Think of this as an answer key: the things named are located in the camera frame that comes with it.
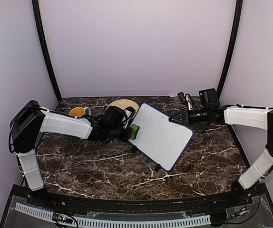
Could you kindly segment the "blue framed whiteboard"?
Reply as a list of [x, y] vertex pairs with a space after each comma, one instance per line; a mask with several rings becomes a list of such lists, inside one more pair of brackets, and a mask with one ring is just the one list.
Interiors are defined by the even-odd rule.
[[129, 142], [147, 158], [170, 172], [191, 142], [194, 131], [169, 120], [155, 107], [142, 103], [132, 124], [139, 126], [135, 139]]

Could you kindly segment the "green black whiteboard eraser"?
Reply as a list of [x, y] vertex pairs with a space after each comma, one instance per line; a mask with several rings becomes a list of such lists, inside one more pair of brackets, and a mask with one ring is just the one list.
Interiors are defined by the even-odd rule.
[[130, 128], [132, 129], [130, 139], [135, 140], [140, 127], [136, 124], [131, 124]]

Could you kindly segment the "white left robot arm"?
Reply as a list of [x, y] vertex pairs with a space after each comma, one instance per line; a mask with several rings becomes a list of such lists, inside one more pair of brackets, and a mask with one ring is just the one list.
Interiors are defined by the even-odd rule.
[[37, 144], [44, 133], [74, 136], [104, 144], [112, 139], [123, 142], [136, 138], [138, 127], [131, 126], [134, 111], [109, 106], [104, 114], [70, 116], [49, 110], [30, 100], [10, 122], [9, 151], [16, 155], [20, 171], [41, 207], [48, 207], [51, 196], [46, 193], [36, 157]]

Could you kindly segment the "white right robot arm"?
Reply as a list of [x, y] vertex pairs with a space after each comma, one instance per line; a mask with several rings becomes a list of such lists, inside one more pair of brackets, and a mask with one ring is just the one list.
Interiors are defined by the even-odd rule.
[[255, 149], [254, 155], [247, 152], [252, 161], [250, 167], [237, 180], [238, 188], [227, 195], [227, 202], [237, 206], [245, 199], [246, 189], [266, 178], [273, 169], [273, 107], [225, 105], [182, 109], [169, 117], [180, 125], [215, 122], [233, 127], [243, 149]]

